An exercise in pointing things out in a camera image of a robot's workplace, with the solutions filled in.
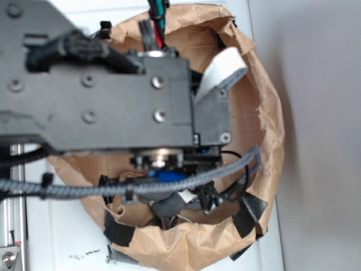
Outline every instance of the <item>screw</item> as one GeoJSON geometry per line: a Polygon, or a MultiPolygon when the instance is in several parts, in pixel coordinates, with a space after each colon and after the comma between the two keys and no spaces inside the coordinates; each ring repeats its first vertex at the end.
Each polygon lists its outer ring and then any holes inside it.
{"type": "Polygon", "coordinates": [[[158,76],[154,76],[152,78],[152,85],[156,88],[156,89],[161,89],[164,87],[164,80],[162,77],[158,77],[158,76]]]}
{"type": "Polygon", "coordinates": [[[86,123],[95,123],[99,119],[99,115],[92,109],[85,109],[82,113],[83,120],[86,123]]]}
{"type": "Polygon", "coordinates": [[[137,50],[134,49],[134,48],[130,48],[130,49],[128,50],[128,55],[137,55],[137,50]]]}
{"type": "Polygon", "coordinates": [[[159,123],[165,122],[165,110],[163,108],[158,108],[154,111],[154,119],[159,123]]]}
{"type": "Polygon", "coordinates": [[[229,132],[224,132],[221,134],[220,139],[222,143],[230,143],[232,141],[232,136],[229,132]]]}
{"type": "Polygon", "coordinates": [[[16,256],[12,252],[6,252],[2,256],[2,262],[8,269],[10,269],[16,262],[16,256]]]}
{"type": "Polygon", "coordinates": [[[193,135],[193,144],[194,144],[194,145],[199,145],[199,144],[200,144],[199,134],[194,134],[194,135],[193,135]]]}
{"type": "Polygon", "coordinates": [[[96,77],[90,73],[83,73],[80,77],[82,84],[88,88],[91,88],[96,85],[96,77]]]}
{"type": "Polygon", "coordinates": [[[219,89],[219,90],[217,91],[217,97],[218,97],[219,99],[225,99],[225,98],[227,98],[227,96],[228,96],[227,90],[225,90],[225,89],[219,89]]]}
{"type": "Polygon", "coordinates": [[[20,79],[15,78],[15,79],[10,80],[7,87],[12,92],[20,92],[23,90],[24,84],[20,79]]]}
{"type": "Polygon", "coordinates": [[[7,14],[12,18],[18,18],[23,14],[23,8],[16,3],[9,4],[6,8],[7,14]]]}

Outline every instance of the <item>wire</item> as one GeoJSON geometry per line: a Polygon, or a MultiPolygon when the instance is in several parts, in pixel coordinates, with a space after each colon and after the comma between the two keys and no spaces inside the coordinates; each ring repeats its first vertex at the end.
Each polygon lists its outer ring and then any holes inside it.
{"type": "Polygon", "coordinates": [[[235,151],[222,151],[222,153],[223,154],[232,154],[234,156],[237,156],[238,158],[242,157],[238,152],[235,152],[235,151]]]}
{"type": "Polygon", "coordinates": [[[0,178],[0,190],[21,190],[27,194],[38,194],[39,196],[45,195],[48,198],[83,198],[85,196],[92,195],[125,195],[130,190],[135,195],[169,193],[174,191],[181,191],[184,189],[194,189],[198,186],[207,184],[213,179],[233,174],[248,165],[253,160],[253,158],[256,158],[256,164],[250,170],[250,174],[252,174],[252,172],[255,173],[257,171],[261,164],[261,151],[257,146],[253,146],[241,159],[232,164],[225,165],[224,167],[213,169],[211,171],[201,173],[197,176],[192,176],[177,182],[139,184],[118,183],[116,185],[96,187],[48,185],[46,188],[44,188],[39,183],[15,182],[0,178]]]}
{"type": "MultiPolygon", "coordinates": [[[[235,155],[238,158],[242,157],[238,152],[235,152],[235,151],[222,151],[222,153],[235,155]]],[[[240,195],[238,195],[235,199],[230,198],[231,195],[236,193],[243,186],[243,182],[241,182],[240,180],[236,180],[226,191],[222,192],[222,195],[228,197],[229,202],[238,201],[245,193],[245,191],[248,187],[248,184],[249,184],[249,167],[248,167],[248,165],[245,166],[245,170],[246,170],[246,174],[245,174],[246,178],[245,178],[245,182],[244,182],[244,189],[240,195]]]]}
{"type": "Polygon", "coordinates": [[[6,160],[0,160],[1,168],[13,167],[15,165],[30,163],[48,156],[47,151],[41,147],[34,151],[27,152],[26,154],[20,154],[15,156],[10,156],[6,160]]]}
{"type": "Polygon", "coordinates": [[[165,48],[165,5],[162,0],[148,0],[151,7],[149,16],[154,22],[154,34],[160,48],[165,48]]]}
{"type": "Polygon", "coordinates": [[[179,218],[181,218],[181,219],[189,222],[189,223],[193,223],[190,219],[188,219],[188,218],[186,218],[186,217],[184,217],[184,216],[181,216],[180,214],[178,214],[177,216],[178,216],[179,218]]]}

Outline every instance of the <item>black wire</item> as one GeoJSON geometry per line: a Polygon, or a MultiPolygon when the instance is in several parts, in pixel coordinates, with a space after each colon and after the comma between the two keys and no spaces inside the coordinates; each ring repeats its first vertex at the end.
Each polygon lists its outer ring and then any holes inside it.
{"type": "Polygon", "coordinates": [[[13,167],[15,165],[30,163],[48,156],[47,151],[41,147],[34,151],[27,152],[26,154],[20,154],[15,156],[10,156],[6,160],[0,160],[0,167],[7,168],[13,167]]]}
{"type": "MultiPolygon", "coordinates": [[[[238,152],[235,152],[235,151],[222,151],[223,154],[231,154],[231,155],[234,155],[234,156],[237,156],[238,158],[241,158],[242,156],[238,153],[238,152]]],[[[215,192],[215,191],[212,191],[210,189],[207,189],[205,187],[202,187],[201,190],[207,192],[209,195],[212,195],[214,197],[217,197],[217,198],[221,198],[227,202],[231,202],[231,203],[234,203],[234,202],[238,202],[242,196],[244,195],[246,189],[248,188],[248,185],[249,185],[249,166],[246,165],[245,166],[245,170],[246,170],[246,174],[245,174],[245,182],[244,182],[244,185],[241,185],[241,183],[239,183],[241,179],[238,179],[236,180],[228,189],[226,189],[225,191],[221,192],[221,193],[218,193],[218,192],[215,192]],[[237,197],[235,198],[231,198],[231,196],[238,191],[238,189],[240,189],[241,187],[244,187],[241,194],[239,194],[237,197]]]]}
{"type": "Polygon", "coordinates": [[[238,158],[241,158],[242,155],[240,155],[238,152],[235,151],[222,151],[223,154],[232,154],[234,156],[237,156],[238,158]]]}

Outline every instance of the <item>cable sleeve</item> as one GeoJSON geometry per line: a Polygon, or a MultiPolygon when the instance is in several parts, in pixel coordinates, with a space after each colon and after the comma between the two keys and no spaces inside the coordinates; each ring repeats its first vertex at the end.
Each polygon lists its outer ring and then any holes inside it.
{"type": "MultiPolygon", "coordinates": [[[[187,178],[183,181],[169,182],[169,183],[149,183],[149,184],[137,184],[133,186],[134,194],[152,194],[152,193],[169,193],[173,191],[181,191],[184,189],[194,189],[197,186],[204,185],[213,179],[222,178],[224,176],[233,174],[239,171],[241,168],[248,165],[253,158],[256,158],[256,166],[250,170],[250,175],[257,171],[260,161],[261,152],[259,147],[252,147],[238,161],[226,165],[221,168],[213,169],[211,171],[199,174],[187,178]]],[[[42,189],[39,183],[31,182],[14,182],[7,179],[0,179],[0,189],[5,190],[22,190],[25,193],[36,194],[42,189]]],[[[77,186],[55,186],[49,185],[46,190],[47,197],[56,198],[82,198],[84,196],[91,195],[124,195],[126,193],[126,185],[119,183],[117,185],[109,186],[95,186],[95,187],[77,187],[77,186]]]]}

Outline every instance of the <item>wire harness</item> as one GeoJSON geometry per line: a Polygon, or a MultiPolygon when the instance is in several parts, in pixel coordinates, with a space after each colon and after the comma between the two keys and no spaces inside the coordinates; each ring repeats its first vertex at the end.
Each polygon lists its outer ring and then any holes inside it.
{"type": "Polygon", "coordinates": [[[257,169],[261,165],[261,152],[259,147],[257,146],[253,146],[241,159],[237,160],[232,164],[226,165],[221,168],[213,169],[202,174],[198,174],[197,176],[189,177],[183,181],[169,183],[139,183],[134,185],[132,183],[119,183],[116,185],[96,187],[58,185],[47,185],[46,187],[44,187],[40,183],[16,182],[8,179],[0,179],[0,190],[21,190],[22,193],[25,194],[19,195],[41,197],[46,196],[47,198],[63,199],[82,198],[92,195],[125,195],[129,193],[130,190],[135,195],[169,193],[173,191],[181,191],[184,189],[194,189],[198,186],[209,183],[211,180],[233,174],[248,165],[254,158],[256,159],[256,164],[250,170],[250,174],[252,174],[254,171],[257,171],[257,169]]]}

